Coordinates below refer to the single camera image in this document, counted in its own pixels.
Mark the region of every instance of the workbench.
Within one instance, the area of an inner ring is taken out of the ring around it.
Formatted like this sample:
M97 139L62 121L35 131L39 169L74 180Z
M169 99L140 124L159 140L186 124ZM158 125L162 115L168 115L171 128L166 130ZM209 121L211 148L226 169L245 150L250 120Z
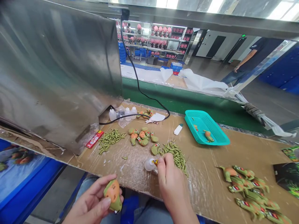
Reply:
M129 106L132 107L133 105L136 106L138 111L146 110L148 107L147 105L135 103L130 103ZM151 108L154 109L154 112L166 114L163 110ZM184 124L183 129L179 136L174 136L173 130L180 123ZM111 128L118 128L120 132L127 132L129 128L141 129L143 126L145 126L144 119L135 119L124 128L120 128L115 122L104 126L102 130L106 132ZM159 125L148 124L148 127L149 131L154 131L155 135L159 137L161 144L175 138L176 144L185 154L191 203L197 214L224 224L251 223L250 214L238 207L235 202L236 197L242 198L241 195L239 193L232 194L228 191L227 187L230 184L225 182L222 170L216 168L217 166L239 165L252 169L257 177L266 181L270 187L269 198L277 202L281 207L281 212L295 223L299 202L275 183L272 168L273 164L290 162L289 158L280 150L289 147L289 145L230 129L223 129L231 141L230 145L214 147L199 145L191 135L184 121L184 116L178 113L172 113L167 120L159 122ZM11 141L14 139L15 143L39 153L42 153L40 146L48 144L41 141L35 142L32 139L28 140L27 137L11 131L1 130L1 137L8 138ZM122 186L161 199L156 171L147 172L144 169L144 161L148 157L153 157L150 153L151 146L152 143L149 143L146 147L138 144L133 147L129 136L127 136L118 144L111 146L108 152L101 156L98 154L97 144L92 149L85 148L80 156L73 155L68 150L61 154L59 148L48 149L48 151L50 157L98 176L117 173ZM122 156L128 156L128 160L122 159ZM259 223L269 223L269 221L264 219Z

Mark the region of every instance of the glue bottle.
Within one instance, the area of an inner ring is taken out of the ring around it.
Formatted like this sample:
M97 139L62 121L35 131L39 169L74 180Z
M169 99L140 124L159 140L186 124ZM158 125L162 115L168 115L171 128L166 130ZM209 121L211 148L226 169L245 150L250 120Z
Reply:
M147 171L152 171L157 166L157 164L158 164L157 159L148 158L144 163L144 168Z
M130 115L131 114L131 111L130 109L127 107L126 110L125 110L125 115ZM125 117L126 121L131 121L131 117Z
M110 118L111 121L116 119L116 113L115 113L114 109L110 109L109 118Z
M137 114L136 107L132 107L131 114Z

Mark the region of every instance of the toy packaging box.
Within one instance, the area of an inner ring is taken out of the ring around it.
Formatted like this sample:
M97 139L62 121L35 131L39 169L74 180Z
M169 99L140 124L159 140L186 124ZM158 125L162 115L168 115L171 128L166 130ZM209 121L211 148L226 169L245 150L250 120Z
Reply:
M281 163L273 165L276 183L299 199L299 164Z

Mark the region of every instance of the floor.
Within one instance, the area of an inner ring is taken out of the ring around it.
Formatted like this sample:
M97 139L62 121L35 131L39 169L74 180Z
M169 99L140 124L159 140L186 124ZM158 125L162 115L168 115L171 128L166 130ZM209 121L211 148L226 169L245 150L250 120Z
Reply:
M220 81L233 67L221 62L206 58L189 57L184 68L190 68L195 74ZM166 62L158 61L154 67L160 68ZM270 119L281 125L295 119L299 119L299 96L287 93L257 79L247 85L241 93L244 97L262 110ZM299 142L299 136L293 139ZM55 184L51 187L42 201L32 212L27 223L54 223L63 207L67 203L77 183L83 175L83 171L68 166Z

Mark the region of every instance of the pile of green pieces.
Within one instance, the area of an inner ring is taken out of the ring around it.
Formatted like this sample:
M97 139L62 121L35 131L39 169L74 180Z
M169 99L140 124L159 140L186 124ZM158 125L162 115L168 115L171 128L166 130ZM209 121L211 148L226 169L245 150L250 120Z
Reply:
M99 154L102 155L103 152L106 152L110 145L114 145L118 143L122 138L125 138L127 134L125 132L119 133L118 129L113 129L110 132L104 133L101 139L98 141L100 142L100 152Z
M181 169L184 174L189 177L187 173L187 166L186 166L186 161L185 161L185 155L182 154L182 151L178 148L178 146L174 143L174 140L169 142L167 145L163 144L164 148L158 148L158 154L163 155L165 153L171 153L173 154L173 159L175 165Z

